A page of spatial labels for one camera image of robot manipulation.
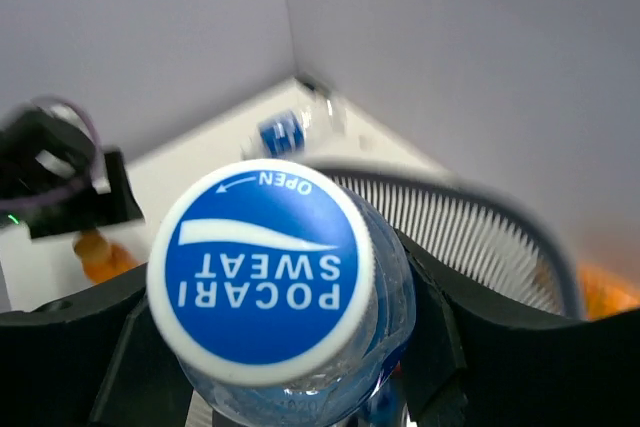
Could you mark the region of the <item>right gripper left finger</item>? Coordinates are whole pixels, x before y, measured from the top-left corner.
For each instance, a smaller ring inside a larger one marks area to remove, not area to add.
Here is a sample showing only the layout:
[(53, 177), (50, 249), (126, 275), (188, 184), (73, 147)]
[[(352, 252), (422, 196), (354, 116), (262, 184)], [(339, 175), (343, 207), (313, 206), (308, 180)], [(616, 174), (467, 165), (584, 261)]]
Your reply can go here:
[(4, 426), (182, 426), (192, 397), (145, 296), (146, 268), (1, 316)]

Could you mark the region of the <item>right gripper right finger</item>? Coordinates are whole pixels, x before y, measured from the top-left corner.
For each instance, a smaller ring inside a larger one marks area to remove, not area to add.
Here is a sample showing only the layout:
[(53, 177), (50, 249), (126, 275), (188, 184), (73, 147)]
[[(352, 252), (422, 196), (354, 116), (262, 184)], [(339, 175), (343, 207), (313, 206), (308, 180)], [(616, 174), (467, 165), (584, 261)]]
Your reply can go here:
[(445, 266), (406, 235), (416, 325), (401, 360), (420, 426), (636, 426), (639, 312), (580, 321)]

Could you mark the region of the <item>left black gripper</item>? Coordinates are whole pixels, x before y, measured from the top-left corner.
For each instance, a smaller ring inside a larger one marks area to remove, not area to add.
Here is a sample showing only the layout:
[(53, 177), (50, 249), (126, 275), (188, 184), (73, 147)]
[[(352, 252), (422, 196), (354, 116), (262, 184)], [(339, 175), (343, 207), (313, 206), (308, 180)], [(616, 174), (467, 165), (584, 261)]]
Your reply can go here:
[(117, 147), (78, 106), (18, 106), (1, 121), (1, 229), (33, 240), (142, 221)]

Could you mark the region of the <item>Pocari Sweat blue bottle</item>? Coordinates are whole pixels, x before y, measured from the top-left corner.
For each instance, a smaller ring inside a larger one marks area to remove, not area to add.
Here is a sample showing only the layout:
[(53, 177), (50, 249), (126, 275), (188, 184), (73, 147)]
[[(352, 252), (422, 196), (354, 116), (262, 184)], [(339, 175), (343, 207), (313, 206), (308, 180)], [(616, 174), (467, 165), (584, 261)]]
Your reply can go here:
[(194, 390), (243, 426), (331, 426), (398, 364), (416, 322), (405, 251), (322, 173), (219, 168), (169, 208), (146, 272), (153, 320)]

